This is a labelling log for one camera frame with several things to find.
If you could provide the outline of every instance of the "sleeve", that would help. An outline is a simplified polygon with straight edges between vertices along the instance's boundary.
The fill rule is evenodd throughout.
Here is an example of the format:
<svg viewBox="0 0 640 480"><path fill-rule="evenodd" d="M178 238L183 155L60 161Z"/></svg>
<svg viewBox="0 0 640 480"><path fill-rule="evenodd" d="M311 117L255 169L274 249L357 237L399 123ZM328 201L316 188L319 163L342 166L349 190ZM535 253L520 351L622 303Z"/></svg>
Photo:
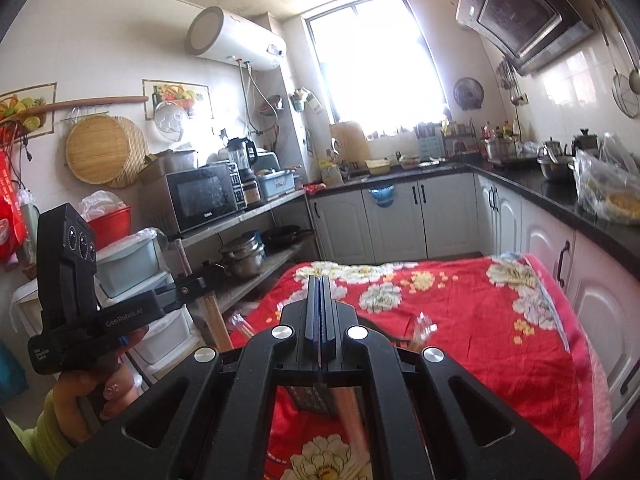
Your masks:
<svg viewBox="0 0 640 480"><path fill-rule="evenodd" d="M58 427L52 393L49 392L44 401L44 408L35 428L21 430L11 421L9 424L31 457L49 477L53 478L58 464L73 451L73 447Z"/></svg>

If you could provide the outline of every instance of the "microwave oven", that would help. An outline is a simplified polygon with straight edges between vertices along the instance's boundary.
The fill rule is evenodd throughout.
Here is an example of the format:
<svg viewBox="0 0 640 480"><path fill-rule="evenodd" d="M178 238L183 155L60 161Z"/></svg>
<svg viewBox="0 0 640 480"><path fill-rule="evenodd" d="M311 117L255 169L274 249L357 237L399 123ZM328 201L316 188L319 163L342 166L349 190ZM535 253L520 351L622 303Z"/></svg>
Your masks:
<svg viewBox="0 0 640 480"><path fill-rule="evenodd" d="M143 221L170 239L245 208L238 167L228 160L167 173L140 190Z"/></svg>

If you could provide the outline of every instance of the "range hood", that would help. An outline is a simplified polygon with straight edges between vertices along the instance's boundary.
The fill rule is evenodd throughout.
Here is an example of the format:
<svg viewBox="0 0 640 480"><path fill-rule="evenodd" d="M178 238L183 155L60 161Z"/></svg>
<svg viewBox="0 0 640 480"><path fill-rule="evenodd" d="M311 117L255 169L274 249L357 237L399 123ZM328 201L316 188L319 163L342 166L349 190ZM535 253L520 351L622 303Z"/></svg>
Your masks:
<svg viewBox="0 0 640 480"><path fill-rule="evenodd" d="M520 75L541 69L593 32L568 0L460 0L456 17L498 47Z"/></svg>

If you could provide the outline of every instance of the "human hand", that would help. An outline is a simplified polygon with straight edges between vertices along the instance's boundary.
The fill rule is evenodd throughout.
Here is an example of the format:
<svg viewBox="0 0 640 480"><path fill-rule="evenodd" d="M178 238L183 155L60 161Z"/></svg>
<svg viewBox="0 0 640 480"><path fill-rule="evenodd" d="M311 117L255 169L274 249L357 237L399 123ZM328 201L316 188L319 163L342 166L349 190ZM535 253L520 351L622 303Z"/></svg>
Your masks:
<svg viewBox="0 0 640 480"><path fill-rule="evenodd" d="M116 356L121 356L142 341L147 331L148 327L143 327L131 332L129 344L119 349ZM138 389L134 385L131 372L123 364L120 364L111 376L103 372L85 370L72 370L60 374L53 386L53 408L60 431L72 446L78 446L91 436L91 431L78 408L78 398L90 394L98 384L104 384L103 395L107 400L99 415L102 420L113 418L138 398Z"/></svg>

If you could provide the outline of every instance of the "red bucket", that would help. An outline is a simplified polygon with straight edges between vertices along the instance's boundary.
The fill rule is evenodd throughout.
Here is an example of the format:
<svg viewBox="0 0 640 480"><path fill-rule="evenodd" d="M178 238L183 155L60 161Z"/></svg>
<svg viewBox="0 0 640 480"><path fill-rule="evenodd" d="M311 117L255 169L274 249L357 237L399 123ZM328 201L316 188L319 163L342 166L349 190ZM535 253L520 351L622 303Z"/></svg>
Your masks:
<svg viewBox="0 0 640 480"><path fill-rule="evenodd" d="M130 206L117 211L98 216L87 222L95 232L95 250L105 248L107 245L129 236L131 232L131 208Z"/></svg>

